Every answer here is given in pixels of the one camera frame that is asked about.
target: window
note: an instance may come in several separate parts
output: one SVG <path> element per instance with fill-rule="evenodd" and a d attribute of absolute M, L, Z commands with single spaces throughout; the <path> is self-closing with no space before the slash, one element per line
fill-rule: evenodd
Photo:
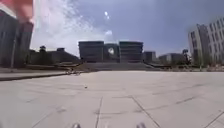
<path fill-rule="evenodd" d="M 219 29 L 221 28 L 219 20 L 217 21 L 217 26 Z"/>
<path fill-rule="evenodd" d="M 191 38 L 192 40 L 195 39 L 195 32 L 191 32 Z"/>
<path fill-rule="evenodd" d="M 219 32 L 219 35 L 220 35 L 220 38 L 221 38 L 221 40 L 222 40 L 222 32 L 221 32 L 221 31 Z"/>
<path fill-rule="evenodd" d="M 218 43 L 218 47 L 219 47 L 219 52 L 220 52 L 221 51 L 220 43 Z"/>
<path fill-rule="evenodd" d="M 214 37 L 214 35 L 212 34 L 212 39 L 213 39 L 213 42 L 215 42 L 215 37 Z"/>
<path fill-rule="evenodd" d="M 209 52 L 212 53 L 212 47 L 211 47 L 211 45 L 209 46 Z"/>
<path fill-rule="evenodd" d="M 215 52 L 217 52 L 217 46 L 216 46 L 216 44 L 214 44 L 214 48 L 215 48 Z"/>
<path fill-rule="evenodd" d="M 213 32 L 212 24 L 210 24 L 209 27 L 210 27 L 210 30 Z"/>
<path fill-rule="evenodd" d="M 208 43 L 211 43 L 212 40 L 211 40 L 210 36 L 208 36 L 207 38 L 208 38 Z"/>
<path fill-rule="evenodd" d="M 218 36 L 218 34 L 217 34 L 217 33 L 215 33 L 215 39 L 216 39 L 216 41 L 218 41 L 218 40 L 219 40 L 219 36 Z"/>
<path fill-rule="evenodd" d="M 197 48 L 197 41 L 194 40 L 194 41 L 192 41 L 192 43 L 193 43 L 193 48 Z"/>
<path fill-rule="evenodd" d="M 215 28 L 215 30 L 216 30 L 216 26 L 215 26 L 215 24 L 213 24 L 213 26 L 214 26 L 214 28 Z"/>
<path fill-rule="evenodd" d="M 220 20 L 222 27 L 224 27 L 224 21 L 222 21 L 222 19 Z"/>

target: tree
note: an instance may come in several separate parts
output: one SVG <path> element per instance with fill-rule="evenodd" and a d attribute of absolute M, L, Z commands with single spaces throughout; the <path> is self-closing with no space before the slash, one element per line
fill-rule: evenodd
<path fill-rule="evenodd" d="M 184 49 L 182 51 L 182 54 L 184 55 L 185 57 L 185 64 L 186 65 L 190 65 L 191 64 L 191 60 L 190 60 L 190 56 L 188 55 L 188 50 L 187 49 Z"/>
<path fill-rule="evenodd" d="M 38 65 L 51 65 L 51 55 L 46 52 L 46 47 L 41 46 L 38 53 L 37 62 Z"/>

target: red object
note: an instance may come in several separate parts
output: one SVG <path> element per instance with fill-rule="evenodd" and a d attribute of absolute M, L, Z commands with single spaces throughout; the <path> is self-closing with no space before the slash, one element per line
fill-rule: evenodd
<path fill-rule="evenodd" d="M 33 17 L 33 0 L 0 0 L 11 9 L 21 22 L 27 22 Z"/>

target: lamp post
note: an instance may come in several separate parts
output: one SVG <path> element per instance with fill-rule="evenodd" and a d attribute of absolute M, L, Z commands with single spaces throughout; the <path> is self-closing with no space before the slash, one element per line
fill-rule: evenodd
<path fill-rule="evenodd" d="M 12 47 L 12 55 L 11 55 L 11 64 L 10 64 L 10 70 L 13 72 L 14 68 L 14 60 L 15 60 L 15 51 L 16 51 L 16 44 L 17 44 L 17 39 L 19 35 L 19 26 L 16 26 L 16 34 L 13 40 L 13 47 Z"/>

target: modern building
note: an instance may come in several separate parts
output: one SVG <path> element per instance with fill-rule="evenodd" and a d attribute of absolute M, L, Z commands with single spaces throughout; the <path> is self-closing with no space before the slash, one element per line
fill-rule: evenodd
<path fill-rule="evenodd" d="M 119 46 L 118 44 L 111 43 L 104 45 L 104 62 L 120 61 Z"/>
<path fill-rule="evenodd" d="M 183 54 L 180 54 L 180 53 L 168 53 L 168 54 L 159 56 L 159 60 L 160 60 L 160 63 L 164 65 L 179 65 L 179 64 L 184 64 L 186 61 L 186 58 Z"/>
<path fill-rule="evenodd" d="M 209 53 L 213 64 L 224 64 L 224 18 L 208 24 Z"/>
<path fill-rule="evenodd" d="M 16 42 L 15 65 L 22 66 L 29 54 L 30 42 L 33 33 L 33 24 L 22 23 L 19 27 L 19 35 Z"/>
<path fill-rule="evenodd" d="M 156 61 L 156 52 L 155 51 L 144 51 L 143 52 L 143 61 L 146 63 L 152 63 Z"/>
<path fill-rule="evenodd" d="M 19 22 L 0 10 L 0 65 L 10 66 L 13 44 Z"/>
<path fill-rule="evenodd" d="M 188 33 L 188 40 L 190 45 L 190 52 L 193 63 L 195 65 L 210 64 L 209 57 L 209 35 L 206 25 L 199 25 L 192 27 Z"/>
<path fill-rule="evenodd" d="M 80 59 L 89 62 L 103 62 L 104 42 L 103 41 L 80 41 L 79 42 Z"/>
<path fill-rule="evenodd" d="M 142 42 L 120 41 L 120 62 L 121 63 L 139 63 L 142 62 Z"/>
<path fill-rule="evenodd" d="M 21 24 L 2 10 L 0 17 L 0 65 L 10 66 L 15 47 L 14 66 L 22 67 L 29 53 L 33 24 L 29 22 Z"/>

